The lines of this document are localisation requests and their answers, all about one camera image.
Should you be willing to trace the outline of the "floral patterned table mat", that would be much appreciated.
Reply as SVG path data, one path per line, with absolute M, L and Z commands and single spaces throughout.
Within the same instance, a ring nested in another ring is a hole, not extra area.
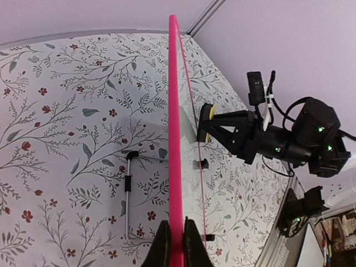
M 246 110 L 221 71 L 182 36 L 199 119 Z M 169 218 L 167 34 L 102 34 L 1 48 L 1 266 L 140 266 Z M 255 266 L 287 180 L 214 139 L 201 144 L 207 252 Z M 130 168 L 125 234 L 126 155 Z

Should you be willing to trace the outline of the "right aluminium frame post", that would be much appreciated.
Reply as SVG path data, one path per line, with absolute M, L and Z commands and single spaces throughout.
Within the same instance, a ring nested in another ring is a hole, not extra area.
M 186 31 L 191 37 L 196 37 L 197 34 L 205 27 L 208 21 L 217 13 L 217 11 L 225 4 L 226 0 L 213 0 L 204 9 L 201 15 L 195 20 L 195 22 Z

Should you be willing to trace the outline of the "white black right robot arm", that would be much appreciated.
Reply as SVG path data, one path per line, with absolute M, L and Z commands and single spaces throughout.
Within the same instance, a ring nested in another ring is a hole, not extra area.
M 295 102 L 303 108 L 291 130 L 267 125 L 256 111 L 214 114 L 214 105 L 201 108 L 197 141 L 212 136 L 232 155 L 251 165 L 255 156 L 278 159 L 294 167 L 307 165 L 310 174 L 331 178 L 351 157 L 346 150 L 340 121 L 334 109 L 312 97 Z

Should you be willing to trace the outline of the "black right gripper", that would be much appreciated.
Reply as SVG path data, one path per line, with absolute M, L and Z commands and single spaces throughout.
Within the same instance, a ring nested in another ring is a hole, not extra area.
M 264 131 L 264 119 L 252 111 L 214 114 L 207 125 L 207 132 L 246 164 L 253 163 Z

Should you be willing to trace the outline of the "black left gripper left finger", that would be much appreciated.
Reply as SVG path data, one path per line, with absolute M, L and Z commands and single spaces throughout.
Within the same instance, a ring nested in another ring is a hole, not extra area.
M 142 267 L 169 267 L 171 259 L 171 229 L 169 222 L 160 222 Z

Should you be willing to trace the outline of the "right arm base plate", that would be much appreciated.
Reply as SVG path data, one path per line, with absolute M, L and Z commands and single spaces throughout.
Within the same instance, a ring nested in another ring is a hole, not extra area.
M 329 210 L 322 199 L 322 186 L 317 186 L 304 193 L 304 197 L 298 199 L 294 190 L 287 191 L 277 227 L 286 238 L 295 237 L 308 220 L 320 216 Z

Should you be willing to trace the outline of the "black stand foot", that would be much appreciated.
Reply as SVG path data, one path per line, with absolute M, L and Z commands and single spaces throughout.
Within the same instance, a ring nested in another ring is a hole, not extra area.
M 212 241 L 215 240 L 215 235 L 214 234 L 207 234 L 207 235 L 205 235 L 205 240 L 207 242 L 212 242 Z
M 208 169 L 209 168 L 209 162 L 207 159 L 203 159 L 200 161 L 200 167 L 202 169 Z

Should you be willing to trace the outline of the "pink framed whiteboard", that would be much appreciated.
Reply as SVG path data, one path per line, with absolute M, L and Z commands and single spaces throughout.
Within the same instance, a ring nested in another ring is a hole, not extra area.
M 205 235 L 202 208 L 201 157 L 196 140 L 196 112 L 182 37 L 176 16 L 169 17 L 169 221 L 171 266 L 187 266 L 185 220 L 193 220 Z

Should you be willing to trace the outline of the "yellow whiteboard eraser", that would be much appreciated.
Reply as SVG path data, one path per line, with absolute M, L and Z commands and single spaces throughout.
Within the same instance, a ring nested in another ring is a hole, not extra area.
M 216 129 L 211 124 L 214 114 L 216 111 L 216 106 L 213 104 L 205 103 L 200 111 L 199 123 L 197 128 L 197 141 L 207 143 L 209 136 L 215 137 Z

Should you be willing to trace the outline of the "aluminium front rail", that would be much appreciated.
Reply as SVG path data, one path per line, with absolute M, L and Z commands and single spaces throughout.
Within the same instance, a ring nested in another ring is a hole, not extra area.
M 286 206 L 319 188 L 327 210 L 296 219 L 289 234 L 280 224 Z M 292 178 L 256 266 L 355 266 L 355 170 L 332 178 Z

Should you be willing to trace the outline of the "black right stand foot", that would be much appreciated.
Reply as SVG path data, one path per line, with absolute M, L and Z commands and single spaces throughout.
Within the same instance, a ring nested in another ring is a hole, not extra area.
M 208 169 L 209 168 L 209 162 L 207 159 L 203 159 L 200 161 L 200 167 L 202 169 Z

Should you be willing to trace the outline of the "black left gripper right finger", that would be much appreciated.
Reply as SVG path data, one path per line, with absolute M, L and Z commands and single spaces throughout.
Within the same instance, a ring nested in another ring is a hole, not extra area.
M 204 247 L 199 231 L 192 219 L 185 219 L 184 223 L 184 266 L 185 267 L 213 267 Z

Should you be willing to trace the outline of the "black left stand foot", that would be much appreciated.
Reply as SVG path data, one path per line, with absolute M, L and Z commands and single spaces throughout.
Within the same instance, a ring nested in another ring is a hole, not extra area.
M 212 241 L 215 240 L 215 235 L 214 234 L 207 234 L 207 235 L 205 235 L 205 240 L 207 242 L 212 242 Z

